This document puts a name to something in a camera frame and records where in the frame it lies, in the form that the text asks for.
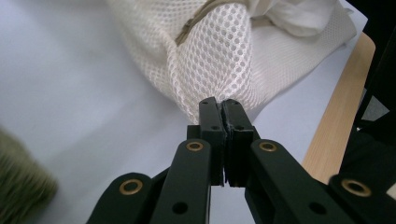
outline wooden table edge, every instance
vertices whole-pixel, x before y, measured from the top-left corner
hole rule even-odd
[[[362,33],[305,154],[303,167],[322,183],[339,172],[374,52],[374,42]]]

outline green knit object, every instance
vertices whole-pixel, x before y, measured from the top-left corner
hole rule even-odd
[[[56,189],[21,143],[0,130],[0,224],[21,223],[47,205]]]

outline white cloth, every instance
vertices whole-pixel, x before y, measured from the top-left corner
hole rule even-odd
[[[205,0],[107,2],[147,79],[194,123],[198,102],[210,96],[233,98],[246,110],[267,103],[356,34],[336,0],[251,0],[249,8],[216,7],[177,46]],[[260,15],[276,26],[250,19]]]

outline black metal bracket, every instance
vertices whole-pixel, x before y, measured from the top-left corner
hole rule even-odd
[[[256,223],[396,223],[385,192],[360,176],[320,184],[279,143],[261,139],[235,100],[207,98],[199,108],[200,125],[188,127],[170,168],[118,177],[87,223],[208,223],[210,187],[224,179],[246,188]]]

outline white table surface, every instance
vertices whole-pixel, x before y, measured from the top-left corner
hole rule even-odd
[[[299,162],[367,22],[343,4],[358,35],[249,114]],[[113,179],[170,165],[189,122],[132,62],[104,0],[3,0],[0,30],[0,126],[60,186],[29,223],[85,223]],[[212,188],[211,223],[254,223],[243,192]]]

